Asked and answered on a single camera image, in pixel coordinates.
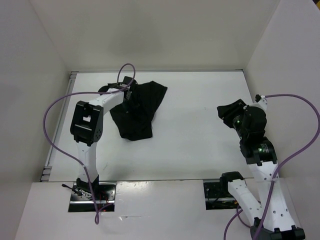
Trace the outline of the black pleated skirt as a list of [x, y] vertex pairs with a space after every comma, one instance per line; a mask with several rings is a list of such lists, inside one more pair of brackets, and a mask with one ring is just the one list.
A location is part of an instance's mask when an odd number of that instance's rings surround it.
[[121, 138], [139, 141], [153, 137], [152, 121], [168, 88], [155, 81], [132, 81], [125, 91], [125, 101], [110, 110]]

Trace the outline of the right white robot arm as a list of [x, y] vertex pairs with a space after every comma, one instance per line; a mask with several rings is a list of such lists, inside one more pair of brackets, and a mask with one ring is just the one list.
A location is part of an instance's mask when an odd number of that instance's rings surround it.
[[304, 240], [305, 231], [293, 220], [276, 173], [278, 159], [274, 146], [265, 137], [267, 105], [267, 100], [261, 98], [251, 105], [239, 99], [217, 107], [218, 117], [240, 138], [240, 151], [252, 172], [259, 199], [237, 171], [221, 175], [219, 191], [239, 203], [249, 220], [253, 240]]

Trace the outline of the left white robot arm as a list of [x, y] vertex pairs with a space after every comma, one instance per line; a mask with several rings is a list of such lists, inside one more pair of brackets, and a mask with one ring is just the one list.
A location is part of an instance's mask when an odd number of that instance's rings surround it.
[[90, 101], [76, 103], [70, 133], [76, 142], [79, 170], [76, 187], [88, 200], [99, 196], [100, 184], [97, 170], [97, 143], [104, 128], [104, 115], [114, 107], [127, 102], [137, 85], [131, 77], [125, 76], [122, 82], [109, 83], [99, 90], [99, 96]]

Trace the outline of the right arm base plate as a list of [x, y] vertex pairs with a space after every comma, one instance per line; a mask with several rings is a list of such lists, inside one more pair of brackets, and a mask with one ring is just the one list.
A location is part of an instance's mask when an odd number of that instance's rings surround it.
[[228, 192], [224, 177], [203, 180], [206, 210], [231, 210], [239, 206], [238, 201]]

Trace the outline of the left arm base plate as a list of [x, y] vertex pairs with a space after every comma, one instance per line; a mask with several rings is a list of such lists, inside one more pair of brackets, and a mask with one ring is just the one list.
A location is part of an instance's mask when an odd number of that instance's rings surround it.
[[[102, 209], [103, 212], [113, 212], [115, 210], [116, 186], [116, 182], [99, 182], [99, 188], [94, 197], [98, 210]], [[95, 212], [91, 193], [79, 189], [75, 182], [70, 194], [68, 212]]]

